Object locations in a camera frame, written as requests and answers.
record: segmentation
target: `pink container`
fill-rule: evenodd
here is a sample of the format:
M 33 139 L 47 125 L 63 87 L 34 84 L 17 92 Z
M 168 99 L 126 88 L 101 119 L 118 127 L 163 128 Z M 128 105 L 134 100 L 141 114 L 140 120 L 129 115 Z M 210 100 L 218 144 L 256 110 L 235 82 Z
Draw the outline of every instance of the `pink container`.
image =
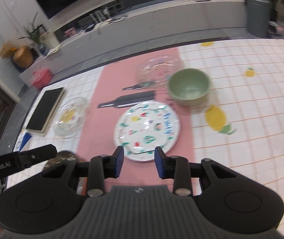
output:
M 39 69 L 33 72 L 33 77 L 31 78 L 31 84 L 37 89 L 41 89 L 47 86 L 52 79 L 52 73 L 49 69 Z

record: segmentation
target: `blue object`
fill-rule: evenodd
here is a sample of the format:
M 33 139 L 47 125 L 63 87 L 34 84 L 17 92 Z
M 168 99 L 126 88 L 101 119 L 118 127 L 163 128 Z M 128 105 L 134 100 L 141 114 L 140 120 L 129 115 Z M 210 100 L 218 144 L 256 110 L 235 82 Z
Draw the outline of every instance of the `blue object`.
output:
M 115 167 L 116 177 L 120 176 L 123 161 L 124 161 L 124 148 L 122 147 L 121 152 L 119 153 L 119 155 L 116 159 L 116 167 Z
M 44 56 L 46 56 L 49 53 L 49 49 L 43 43 L 39 44 L 39 51 Z
M 164 172 L 163 161 L 162 161 L 162 158 L 161 158 L 157 148 L 155 148 L 155 150 L 154 150 L 154 162 L 155 162 L 155 166 L 156 166 L 159 177 L 161 179 L 164 179 L 165 178 L 165 172 Z
M 22 148 L 26 145 L 26 143 L 30 140 L 31 137 L 32 135 L 28 132 L 24 134 L 23 139 L 21 141 L 20 148 L 19 148 L 19 152 L 22 150 Z

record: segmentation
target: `grid pattern tablecloth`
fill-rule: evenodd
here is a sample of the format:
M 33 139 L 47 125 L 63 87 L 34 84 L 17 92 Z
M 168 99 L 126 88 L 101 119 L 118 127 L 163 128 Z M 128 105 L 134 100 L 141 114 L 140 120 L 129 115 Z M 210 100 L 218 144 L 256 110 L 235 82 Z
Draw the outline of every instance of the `grid pattern tablecloth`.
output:
M 98 83 L 98 80 L 99 80 L 99 77 L 102 71 L 103 71 L 103 67 L 96 68 L 94 70 L 78 74 L 76 76 L 70 77 L 68 79 L 65 79 L 63 81 L 57 82 L 55 84 L 52 84 L 52 85 L 49 85 L 43 88 L 40 94 L 38 95 L 37 99 L 35 100 L 34 104 L 32 105 L 26 117 L 26 120 L 23 124 L 22 129 L 24 129 L 27 126 L 40 99 L 42 98 L 44 92 L 47 90 L 57 89 L 61 87 L 64 87 L 66 89 L 65 97 L 60 103 L 60 106 L 64 105 L 66 102 L 68 102 L 69 100 L 75 97 L 86 98 L 88 104 L 90 105 L 90 100 L 93 96 L 94 89 Z M 76 134 L 74 134 L 74 136 L 72 136 L 71 138 L 67 138 L 67 139 L 61 138 L 55 135 L 54 130 L 53 130 L 53 122 L 52 122 L 45 134 L 35 134 L 35 133 L 32 134 L 32 138 L 31 138 L 28 149 L 34 149 L 34 148 L 41 147 L 44 145 L 53 144 L 57 148 L 58 151 L 69 150 L 72 152 L 76 152 L 78 144 L 79 144 L 81 131 L 82 131 L 82 127 L 79 128 L 79 131 Z M 19 173 L 10 175 L 7 181 L 7 188 L 10 188 L 13 185 L 21 181 L 24 181 L 25 179 L 41 172 L 45 164 L 46 164 L 46 161 L 36 164 L 32 166 L 31 168 L 23 170 Z
M 178 49 L 186 68 L 201 69 L 212 80 L 208 101 L 190 109 L 194 161 L 211 158 L 268 186 L 284 200 L 284 40 L 228 40 Z M 90 100 L 102 70 L 44 88 L 24 126 L 48 89 L 67 88 L 62 104 L 76 96 Z M 216 124 L 214 115 L 225 116 L 225 123 Z M 51 126 L 45 136 L 33 136 L 29 149 L 52 143 L 58 150 L 75 152 L 80 134 L 81 130 L 71 139 L 60 139 Z M 11 175 L 8 187 L 40 172 L 44 164 Z M 284 217 L 279 230 L 284 234 Z

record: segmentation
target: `decorated plate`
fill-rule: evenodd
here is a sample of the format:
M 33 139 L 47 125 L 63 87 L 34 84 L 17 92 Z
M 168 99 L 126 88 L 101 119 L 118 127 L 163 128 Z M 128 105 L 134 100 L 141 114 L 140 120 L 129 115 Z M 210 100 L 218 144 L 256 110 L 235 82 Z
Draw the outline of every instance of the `decorated plate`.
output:
M 180 121 L 170 106 L 161 102 L 142 102 L 130 108 L 114 129 L 116 146 L 124 147 L 124 155 L 138 162 L 154 159 L 154 148 L 167 153 L 180 132 Z

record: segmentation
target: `green bowl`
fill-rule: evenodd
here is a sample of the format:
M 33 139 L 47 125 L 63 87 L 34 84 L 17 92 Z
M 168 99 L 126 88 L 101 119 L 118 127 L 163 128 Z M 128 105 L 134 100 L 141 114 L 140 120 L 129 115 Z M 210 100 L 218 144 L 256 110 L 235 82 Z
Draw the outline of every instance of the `green bowl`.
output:
M 194 107 L 206 100 L 210 78 L 201 70 L 185 68 L 170 77 L 167 88 L 178 104 Z

